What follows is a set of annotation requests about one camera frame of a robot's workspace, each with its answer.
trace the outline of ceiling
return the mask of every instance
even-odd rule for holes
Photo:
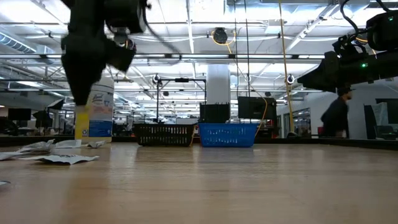
[[[236,73],[236,61],[192,56],[220,54],[228,57],[228,47],[215,44],[211,38],[211,33],[216,27],[223,27],[229,35],[228,42],[231,42],[229,48],[232,54],[251,55],[249,65],[246,57],[238,61],[238,67],[245,75],[248,68],[250,69],[252,87],[260,94],[264,94],[265,91],[272,92],[272,96],[283,103],[285,98],[280,91],[285,88],[285,65],[281,56],[283,51],[282,38],[279,36],[281,29],[277,2],[247,0],[245,13],[244,0],[236,0],[235,7],[232,0],[153,0],[152,9],[147,12],[150,26],[161,38],[178,48],[185,57],[181,61],[175,58],[164,59],[164,54],[173,52],[148,31],[132,35],[131,38],[137,44],[138,55],[127,74],[118,73],[114,68],[104,71],[104,76],[119,80],[115,83],[115,103],[118,110],[136,110],[142,114],[150,111],[149,108],[155,106],[153,95],[156,92],[152,84],[155,74],[161,78],[205,79],[209,63],[227,63],[231,70],[231,83],[237,83],[236,77],[239,74]],[[287,60],[287,73],[298,78],[316,68],[323,53],[333,50],[331,44],[336,38],[352,32],[353,28],[342,19],[338,11],[339,5],[330,4],[338,1],[282,2],[286,54],[290,57]],[[387,6],[395,8],[398,1],[388,1]],[[366,25],[369,18],[383,12],[370,0],[351,0],[345,11],[360,28]],[[35,91],[45,88],[59,97],[70,96],[59,55],[50,58],[50,63],[43,63],[34,55],[61,53],[60,38],[67,34],[69,17],[70,10],[61,0],[0,1],[0,77],[6,80],[23,80],[0,82],[2,89],[22,88],[25,91]],[[25,50],[32,49],[33,54],[25,54],[26,52],[21,52],[21,48],[15,50],[7,46],[1,42],[1,35],[15,40],[25,47]],[[156,55],[148,59],[145,54]],[[38,82],[42,79],[54,81]],[[245,95],[248,84],[242,75],[239,75],[239,83],[239,94]],[[166,89],[192,91],[171,91],[169,96],[162,96],[162,114],[198,114],[197,104],[203,99],[204,94],[197,84],[171,82]],[[302,100],[306,94],[316,94],[303,91],[296,93],[294,100]],[[231,92],[232,99],[236,99],[235,86],[231,87]]]

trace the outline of metal frame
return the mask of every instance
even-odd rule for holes
[[[156,97],[156,121],[157,122],[159,122],[159,92],[160,92],[160,90],[163,90],[163,88],[167,84],[169,84],[170,82],[172,82],[172,81],[178,82],[178,80],[181,80],[181,78],[174,78],[174,79],[171,79],[171,78],[161,79],[160,78],[160,79],[158,79],[158,81],[156,83],[156,93],[157,93],[157,97]],[[196,78],[186,78],[184,80],[188,80],[188,82],[194,82],[195,84],[197,84],[201,88],[201,91],[205,92],[205,104],[206,104],[206,101],[207,101],[207,82],[206,82],[206,80],[204,80],[204,79],[196,79]],[[160,87],[160,83],[162,83],[162,81],[165,81],[166,83],[164,83],[162,85],[162,88],[159,88]],[[205,89],[203,89],[197,82],[205,83]]]

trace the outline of black basket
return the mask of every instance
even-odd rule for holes
[[[134,132],[141,146],[190,146],[194,124],[136,124]]]

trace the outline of blue label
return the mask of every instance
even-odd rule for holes
[[[88,137],[111,137],[112,121],[90,121]]]

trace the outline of black jacket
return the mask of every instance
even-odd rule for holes
[[[323,122],[323,136],[335,137],[336,132],[346,131],[347,138],[349,138],[348,105],[342,98],[339,97],[331,103],[322,115],[321,120]]]

